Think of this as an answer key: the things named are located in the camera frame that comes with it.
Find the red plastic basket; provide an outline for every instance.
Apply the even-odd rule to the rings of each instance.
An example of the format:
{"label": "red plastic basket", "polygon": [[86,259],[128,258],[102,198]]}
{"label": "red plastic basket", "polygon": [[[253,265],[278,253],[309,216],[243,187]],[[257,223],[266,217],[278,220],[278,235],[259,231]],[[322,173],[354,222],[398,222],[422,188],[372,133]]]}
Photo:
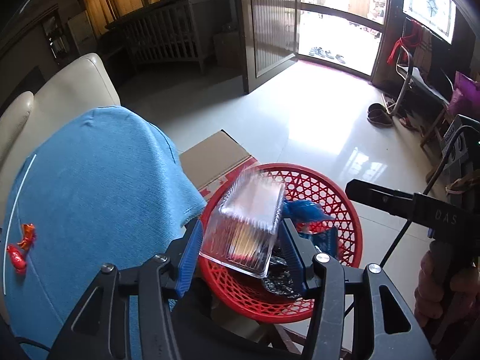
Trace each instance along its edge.
{"label": "red plastic basket", "polygon": [[[337,226],[337,259],[347,266],[359,266],[362,258],[360,221],[352,203],[337,184],[314,170],[291,163],[268,163],[255,168],[265,176],[283,180],[287,199],[312,200],[335,217],[334,221],[312,223],[309,229],[320,232]],[[230,186],[231,183],[225,183],[209,200],[201,217],[203,228],[206,228],[210,213]],[[203,257],[199,257],[199,264],[205,281],[215,295],[241,315],[264,323],[297,322],[311,317],[313,299],[292,300],[271,294],[262,287],[260,280]]]}

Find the brown shoe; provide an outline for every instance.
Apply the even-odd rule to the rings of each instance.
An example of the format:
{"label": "brown shoe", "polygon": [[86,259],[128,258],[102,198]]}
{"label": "brown shoe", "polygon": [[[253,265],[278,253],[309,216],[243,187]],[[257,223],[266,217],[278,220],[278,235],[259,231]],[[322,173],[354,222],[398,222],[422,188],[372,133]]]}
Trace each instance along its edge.
{"label": "brown shoe", "polygon": [[393,126],[392,119],[387,114],[386,108],[379,103],[374,103],[368,107],[367,120],[376,127]]}

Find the white straw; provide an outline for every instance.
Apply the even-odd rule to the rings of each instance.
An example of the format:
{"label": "white straw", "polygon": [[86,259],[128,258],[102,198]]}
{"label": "white straw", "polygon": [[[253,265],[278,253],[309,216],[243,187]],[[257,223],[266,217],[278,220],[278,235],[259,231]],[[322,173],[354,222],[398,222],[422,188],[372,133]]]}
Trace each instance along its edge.
{"label": "white straw", "polygon": [[13,207],[11,209],[10,213],[10,220],[8,221],[8,227],[7,227],[7,235],[5,236],[5,249],[3,250],[3,294],[6,295],[7,291],[5,290],[5,258],[7,257],[7,245],[8,245],[8,234],[10,233],[10,226],[11,226],[11,220],[14,217],[14,212],[15,212],[15,207],[17,206],[17,201],[18,201],[18,196],[20,195],[20,191],[22,190],[23,183],[25,182],[25,179],[28,175],[28,171],[30,170],[30,167],[33,164],[33,161],[35,160],[35,157],[37,155],[34,155],[32,158],[32,161],[30,161],[30,165],[27,168],[27,171],[25,172],[22,182],[20,183],[20,187],[18,188],[17,196],[15,196],[15,201],[13,202]]}

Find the white sofa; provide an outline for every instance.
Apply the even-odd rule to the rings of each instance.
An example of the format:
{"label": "white sofa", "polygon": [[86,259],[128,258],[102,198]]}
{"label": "white sofa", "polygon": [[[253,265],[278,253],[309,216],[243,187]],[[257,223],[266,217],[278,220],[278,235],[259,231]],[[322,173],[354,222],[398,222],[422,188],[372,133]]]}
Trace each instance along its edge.
{"label": "white sofa", "polygon": [[[34,96],[24,92],[0,117],[0,227],[5,205],[27,156],[69,121],[96,107],[120,105],[97,54],[87,54],[54,75]],[[0,312],[8,321],[0,297]]]}

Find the blue plastic wrapper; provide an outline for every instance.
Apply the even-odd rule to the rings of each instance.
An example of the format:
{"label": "blue plastic wrapper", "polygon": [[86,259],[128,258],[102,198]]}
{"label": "blue plastic wrapper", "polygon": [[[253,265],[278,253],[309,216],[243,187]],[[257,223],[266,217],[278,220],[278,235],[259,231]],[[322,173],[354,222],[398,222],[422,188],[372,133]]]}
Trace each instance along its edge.
{"label": "blue plastic wrapper", "polygon": [[298,233],[298,235],[302,238],[309,239],[323,253],[329,254],[333,258],[337,258],[338,228],[336,226],[317,234]]}
{"label": "blue plastic wrapper", "polygon": [[310,223],[332,221],[330,215],[325,214],[320,204],[310,200],[284,200],[282,216],[290,218],[293,223]]}

